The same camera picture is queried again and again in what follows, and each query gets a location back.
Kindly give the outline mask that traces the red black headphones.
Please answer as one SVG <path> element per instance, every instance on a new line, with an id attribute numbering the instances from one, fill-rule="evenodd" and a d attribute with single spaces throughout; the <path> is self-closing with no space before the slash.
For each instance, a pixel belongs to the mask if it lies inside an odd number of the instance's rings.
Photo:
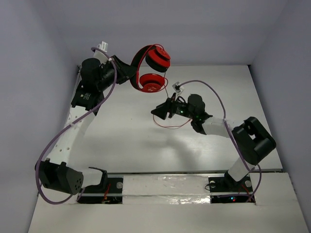
<path id="1" fill-rule="evenodd" d="M 150 71 L 140 75 L 143 62 L 148 65 Z M 165 87 L 165 74 L 171 66 L 171 57 L 162 45 L 147 45 L 135 54 L 131 66 L 135 68 L 135 74 L 130 79 L 131 85 L 141 92 L 156 93 Z"/>

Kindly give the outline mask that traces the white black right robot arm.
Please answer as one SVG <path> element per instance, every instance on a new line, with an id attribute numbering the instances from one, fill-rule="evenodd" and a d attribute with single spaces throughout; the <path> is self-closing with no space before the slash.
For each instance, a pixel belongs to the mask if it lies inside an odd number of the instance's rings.
<path id="1" fill-rule="evenodd" d="M 212 192 L 236 192 L 246 176 L 276 148 L 275 140 L 256 117 L 241 122 L 214 117 L 205 111 L 206 105 L 197 94 L 191 94 L 187 101 L 173 94 L 165 103 L 169 118 L 186 117 L 197 133 L 229 138 L 236 149 L 239 157 L 234 165 L 224 177 L 209 182 Z"/>

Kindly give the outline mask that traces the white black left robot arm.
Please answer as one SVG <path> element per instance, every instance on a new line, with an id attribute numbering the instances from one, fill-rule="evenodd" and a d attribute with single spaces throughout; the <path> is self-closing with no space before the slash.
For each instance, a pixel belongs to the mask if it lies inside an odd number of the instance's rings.
<path id="1" fill-rule="evenodd" d="M 141 92 L 156 93 L 163 90 L 168 84 L 165 72 L 169 67 L 169 58 L 151 52 L 136 55 L 130 65 L 116 56 L 85 59 L 80 66 L 80 82 L 70 104 L 66 125 L 45 147 L 35 165 L 39 195 L 45 196 L 44 189 L 62 192 L 70 197 L 79 193 L 84 175 L 69 166 L 69 159 L 100 107 L 117 84 L 127 81 Z"/>

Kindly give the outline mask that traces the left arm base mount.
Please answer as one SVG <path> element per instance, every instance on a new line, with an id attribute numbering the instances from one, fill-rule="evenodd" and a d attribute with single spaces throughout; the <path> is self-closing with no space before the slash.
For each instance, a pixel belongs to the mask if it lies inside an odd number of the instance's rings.
<path id="1" fill-rule="evenodd" d="M 105 187 L 86 187 L 79 204 L 122 204 L 123 177 L 108 177 Z"/>

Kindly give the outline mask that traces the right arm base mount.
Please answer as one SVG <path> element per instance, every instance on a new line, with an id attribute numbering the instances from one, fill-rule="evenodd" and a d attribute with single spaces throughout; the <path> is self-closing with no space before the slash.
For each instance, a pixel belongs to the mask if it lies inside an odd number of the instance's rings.
<path id="1" fill-rule="evenodd" d="M 222 203 L 255 203 L 255 198 L 251 197 L 253 193 L 252 182 L 249 176 L 244 177 L 240 182 L 232 187 L 227 186 L 224 177 L 210 177 L 205 190 L 210 192 L 210 201 L 212 204 Z"/>

